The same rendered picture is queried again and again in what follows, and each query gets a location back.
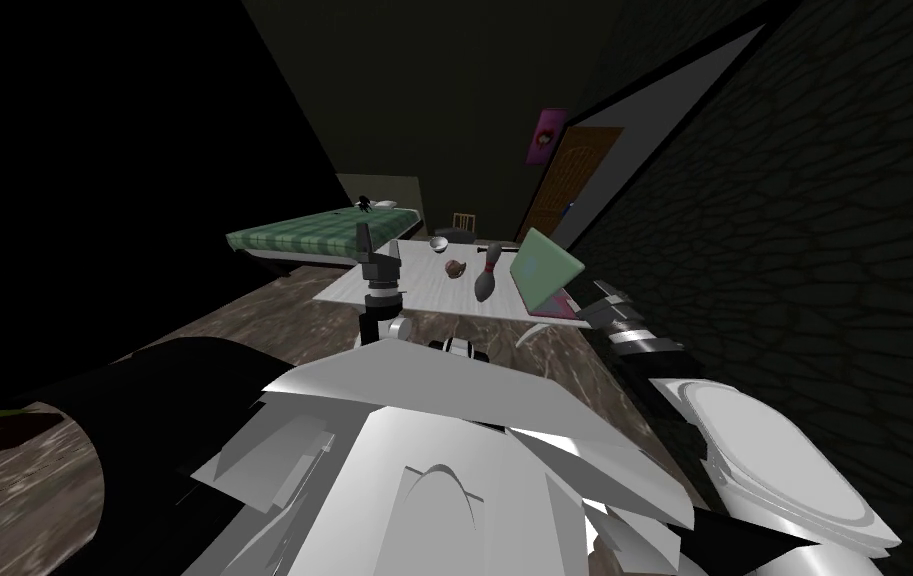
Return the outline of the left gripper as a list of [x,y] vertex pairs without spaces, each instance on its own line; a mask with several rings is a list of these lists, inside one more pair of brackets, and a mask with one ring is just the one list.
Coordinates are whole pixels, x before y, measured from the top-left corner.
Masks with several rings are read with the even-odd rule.
[[358,262],[363,279],[371,290],[391,290],[398,288],[401,269],[400,245],[398,240],[389,242],[386,254],[373,252],[373,241],[369,224],[356,224],[356,247]]

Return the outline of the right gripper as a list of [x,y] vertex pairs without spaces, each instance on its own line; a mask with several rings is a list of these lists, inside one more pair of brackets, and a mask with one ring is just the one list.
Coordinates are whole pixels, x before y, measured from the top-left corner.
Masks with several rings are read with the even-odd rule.
[[637,320],[633,300],[623,291],[601,280],[594,281],[604,296],[582,310],[582,320],[592,328],[606,328],[617,322]]

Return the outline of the white table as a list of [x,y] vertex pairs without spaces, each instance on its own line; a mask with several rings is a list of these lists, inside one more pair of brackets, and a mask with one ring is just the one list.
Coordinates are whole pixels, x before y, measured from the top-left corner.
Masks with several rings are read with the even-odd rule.
[[[495,264],[493,294],[486,301],[479,302],[473,287],[475,279],[484,269],[485,247],[451,244],[443,253],[436,253],[425,241],[398,241],[402,259],[398,295],[406,310],[531,323],[533,327],[519,338],[518,345],[549,325],[590,327],[578,317],[576,320],[561,320],[527,313],[510,276],[510,263],[516,251],[510,243],[503,247],[503,255]],[[447,276],[444,265],[448,260],[466,263],[466,270],[460,278],[450,279]]]

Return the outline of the bed with green plaid cover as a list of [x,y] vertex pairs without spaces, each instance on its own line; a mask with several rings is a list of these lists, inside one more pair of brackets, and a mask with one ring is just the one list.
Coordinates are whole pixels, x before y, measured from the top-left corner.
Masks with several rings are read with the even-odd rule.
[[423,200],[415,176],[339,174],[352,205],[228,234],[237,252],[284,275],[286,265],[352,268],[359,252],[357,225],[366,223],[375,250],[409,239],[423,227]]

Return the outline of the green open laptop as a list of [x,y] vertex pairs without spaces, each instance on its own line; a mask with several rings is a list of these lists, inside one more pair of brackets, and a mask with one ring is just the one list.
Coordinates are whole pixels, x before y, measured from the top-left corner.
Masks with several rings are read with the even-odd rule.
[[528,314],[576,320],[565,287],[584,269],[581,261],[531,228],[510,263],[510,276]]

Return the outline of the wooden chair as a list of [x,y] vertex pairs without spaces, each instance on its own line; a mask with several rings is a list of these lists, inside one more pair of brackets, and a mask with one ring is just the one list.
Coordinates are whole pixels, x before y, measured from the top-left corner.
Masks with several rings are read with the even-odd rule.
[[451,227],[439,228],[433,232],[434,237],[441,237],[451,244],[472,245],[478,240],[476,236],[476,216],[467,213],[454,213]]

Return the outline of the grey bowling pin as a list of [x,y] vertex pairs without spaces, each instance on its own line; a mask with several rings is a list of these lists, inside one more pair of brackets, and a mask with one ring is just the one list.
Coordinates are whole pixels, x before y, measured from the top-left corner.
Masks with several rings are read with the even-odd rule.
[[485,249],[485,264],[481,274],[476,278],[474,284],[475,298],[479,302],[486,301],[493,293],[495,287],[494,268],[503,252],[503,246],[500,243],[491,243]]

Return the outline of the brown wooden door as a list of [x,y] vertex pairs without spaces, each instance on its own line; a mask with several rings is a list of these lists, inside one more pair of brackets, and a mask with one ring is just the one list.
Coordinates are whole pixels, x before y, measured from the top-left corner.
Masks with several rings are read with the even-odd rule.
[[523,243],[531,229],[552,235],[622,131],[622,127],[565,129],[519,229],[517,243]]

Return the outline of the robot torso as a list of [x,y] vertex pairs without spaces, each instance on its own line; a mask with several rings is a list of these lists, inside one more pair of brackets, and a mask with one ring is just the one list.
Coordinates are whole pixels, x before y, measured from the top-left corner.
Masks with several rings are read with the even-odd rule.
[[262,380],[195,472],[243,508],[181,576],[747,576],[804,539],[694,507],[559,384],[386,339]]

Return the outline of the purple wall poster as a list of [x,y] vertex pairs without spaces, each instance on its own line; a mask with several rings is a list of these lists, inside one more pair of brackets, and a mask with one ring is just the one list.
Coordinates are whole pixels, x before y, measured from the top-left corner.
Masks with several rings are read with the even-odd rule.
[[567,116],[568,110],[565,108],[545,108],[540,111],[528,147],[526,165],[545,165],[549,161]]

